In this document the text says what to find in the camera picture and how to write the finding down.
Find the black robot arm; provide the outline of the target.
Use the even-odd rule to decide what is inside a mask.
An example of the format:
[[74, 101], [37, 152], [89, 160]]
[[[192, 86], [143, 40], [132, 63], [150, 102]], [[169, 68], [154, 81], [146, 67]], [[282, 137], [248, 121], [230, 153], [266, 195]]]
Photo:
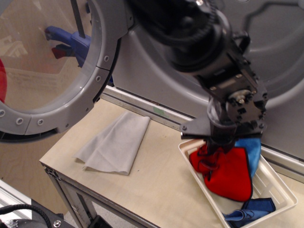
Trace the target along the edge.
[[178, 72], [194, 77], [209, 94], [206, 120], [181, 126], [183, 138], [206, 141], [207, 154], [229, 152], [240, 138], [261, 136], [267, 90], [244, 57], [246, 32], [234, 33], [212, 0], [130, 0], [148, 34], [166, 47]]

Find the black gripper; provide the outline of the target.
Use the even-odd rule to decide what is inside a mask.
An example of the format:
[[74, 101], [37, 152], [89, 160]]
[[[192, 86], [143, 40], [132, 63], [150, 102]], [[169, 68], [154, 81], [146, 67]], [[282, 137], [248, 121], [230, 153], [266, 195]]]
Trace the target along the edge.
[[204, 139], [207, 155], [222, 146], [228, 153], [239, 138], [261, 137], [264, 130], [264, 101], [229, 99], [221, 103], [211, 99], [207, 113], [180, 125], [182, 139]]

